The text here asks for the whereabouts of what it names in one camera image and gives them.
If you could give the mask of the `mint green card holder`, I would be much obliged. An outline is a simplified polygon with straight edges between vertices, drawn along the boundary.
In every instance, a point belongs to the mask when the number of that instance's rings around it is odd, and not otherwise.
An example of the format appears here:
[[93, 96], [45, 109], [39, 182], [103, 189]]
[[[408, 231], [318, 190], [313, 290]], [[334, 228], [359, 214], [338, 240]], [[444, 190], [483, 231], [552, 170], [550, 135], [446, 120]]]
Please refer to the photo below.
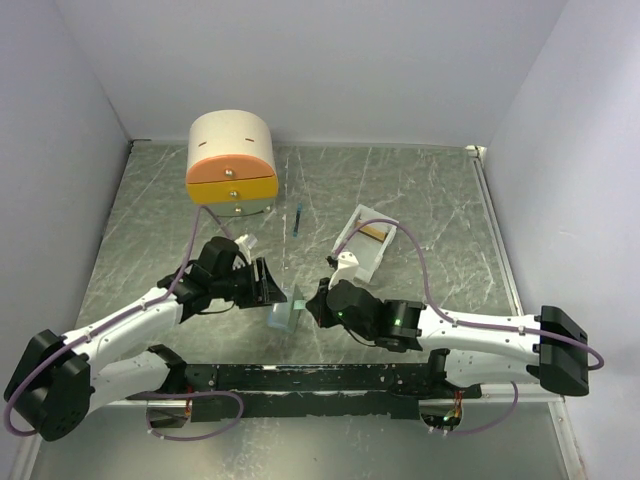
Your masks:
[[299, 317], [302, 311], [306, 309], [306, 300], [297, 285], [286, 289], [284, 293], [286, 301], [277, 303], [272, 307], [267, 317], [267, 326], [286, 333], [294, 333]]

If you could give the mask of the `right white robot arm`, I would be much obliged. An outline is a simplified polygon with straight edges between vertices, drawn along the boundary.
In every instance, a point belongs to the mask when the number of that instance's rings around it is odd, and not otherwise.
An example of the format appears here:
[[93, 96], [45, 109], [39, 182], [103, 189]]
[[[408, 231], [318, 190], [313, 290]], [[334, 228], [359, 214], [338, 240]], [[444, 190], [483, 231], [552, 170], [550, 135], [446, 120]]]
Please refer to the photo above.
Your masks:
[[438, 314], [406, 300], [380, 300], [347, 280], [321, 279], [306, 303], [321, 328], [341, 326], [391, 352], [443, 351], [424, 374], [426, 390], [443, 398], [457, 387], [532, 383], [564, 396], [589, 392], [588, 336], [561, 308], [537, 315]]

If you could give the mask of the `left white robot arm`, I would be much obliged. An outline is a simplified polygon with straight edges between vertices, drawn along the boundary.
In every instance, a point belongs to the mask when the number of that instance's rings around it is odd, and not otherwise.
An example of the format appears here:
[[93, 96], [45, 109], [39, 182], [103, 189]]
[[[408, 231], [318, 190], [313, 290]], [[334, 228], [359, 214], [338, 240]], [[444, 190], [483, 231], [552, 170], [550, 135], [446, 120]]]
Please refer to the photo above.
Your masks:
[[155, 345], [124, 359], [133, 346], [203, 314], [214, 300], [239, 309], [286, 302], [266, 261], [240, 241], [214, 237], [141, 298], [88, 326], [28, 343], [5, 389], [5, 428], [20, 437], [58, 440], [93, 411], [131, 396], [192, 396], [186, 362]]

